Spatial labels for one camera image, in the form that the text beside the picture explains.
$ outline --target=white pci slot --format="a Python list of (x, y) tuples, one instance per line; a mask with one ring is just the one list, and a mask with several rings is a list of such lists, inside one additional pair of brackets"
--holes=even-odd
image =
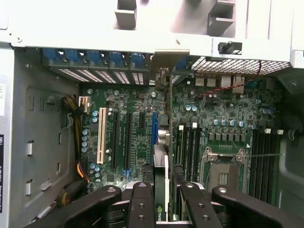
[(107, 108), (99, 108), (97, 164), (103, 164), (105, 158)]

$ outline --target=vent grille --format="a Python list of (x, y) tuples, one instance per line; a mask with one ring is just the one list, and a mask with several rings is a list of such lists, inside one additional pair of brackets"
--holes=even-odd
[(135, 84), (143, 85), (143, 74), (142, 73), (132, 73)]
[(99, 78), (97, 78), (95, 75), (93, 75), (90, 71), (88, 70), (77, 70), (77, 72), (83, 74), (84, 76), (90, 78), (94, 82), (102, 82)]
[[(290, 67), (289, 62), (261, 61), (260, 75), (267, 75), (278, 70)], [(199, 58), (192, 70), (197, 72), (214, 72), (230, 74), (255, 75), (259, 69), (259, 60), (252, 59), (224, 59), (223, 61), (207, 61), (205, 57)]]
[(115, 71), (114, 74), (117, 76), (117, 78), (121, 81), (123, 84), (130, 84), (127, 76), (125, 75), (124, 72), (117, 72)]
[(95, 73), (97, 73), (99, 76), (101, 76), (105, 81), (107, 81), (108, 83), (116, 83), (106, 71), (95, 71)]
[(71, 77), (73, 77), (73, 78), (75, 78), (75, 79), (81, 81), (81, 82), (88, 82), (87, 79), (81, 77), (80, 75), (74, 73), (74, 72), (71, 71), (71, 70), (68, 70), (68, 69), (58, 69), (58, 70), (59, 70), (60, 72), (64, 73), (64, 74), (68, 75), (68, 76), (71, 76)]

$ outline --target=sticker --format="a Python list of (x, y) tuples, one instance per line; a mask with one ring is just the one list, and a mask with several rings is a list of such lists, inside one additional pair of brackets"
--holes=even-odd
[(4, 135), (0, 134), (0, 213), (2, 213), (3, 196), (3, 157), (4, 157)]
[(6, 85), (0, 83), (0, 116), (4, 115)]

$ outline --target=motherboard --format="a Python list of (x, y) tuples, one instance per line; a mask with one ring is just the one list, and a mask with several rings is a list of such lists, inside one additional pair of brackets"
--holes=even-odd
[[(276, 153), (269, 146), (275, 143), (272, 135), (282, 134), (282, 90), (274, 79), (213, 90), (236, 79), (189, 76), (173, 87), (169, 159), (182, 165), (186, 181), (199, 182), (208, 191), (229, 185), (261, 198), (270, 189), (251, 182), (269, 180), (262, 174), (269, 169), (275, 176), (275, 157), (267, 156)], [(143, 179), (143, 165), (153, 162), (153, 145), (169, 144), (167, 92), (154, 86), (83, 85), (81, 159), (87, 164), (88, 192), (109, 184), (124, 189)]]

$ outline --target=red cable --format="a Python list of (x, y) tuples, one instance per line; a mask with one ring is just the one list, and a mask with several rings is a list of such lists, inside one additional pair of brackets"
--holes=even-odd
[(253, 80), (255, 80), (255, 78), (256, 78), (256, 77), (258, 76), (258, 74), (260, 73), (261, 68), (262, 68), (262, 63), (261, 63), (261, 61), (259, 61), (259, 68), (258, 68), (258, 71), (257, 71), (256, 75), (255, 75), (253, 78), (251, 78), (250, 80), (248, 80), (247, 82), (245, 82), (245, 83), (243, 83), (243, 84), (240, 84), (240, 85), (233, 85), (233, 86), (229, 86), (229, 87), (216, 88), (216, 89), (210, 90), (210, 91), (208, 91), (208, 92), (202, 93), (200, 96), (198, 96), (198, 98), (199, 98), (199, 99), (202, 99), (204, 96), (206, 96), (206, 95), (208, 95), (208, 94), (212, 94), (212, 93), (214, 93), (214, 92), (221, 91), (221, 90), (224, 90), (224, 89), (238, 88), (238, 87), (247, 85), (248, 83), (250, 83), (250, 82), (252, 82)]

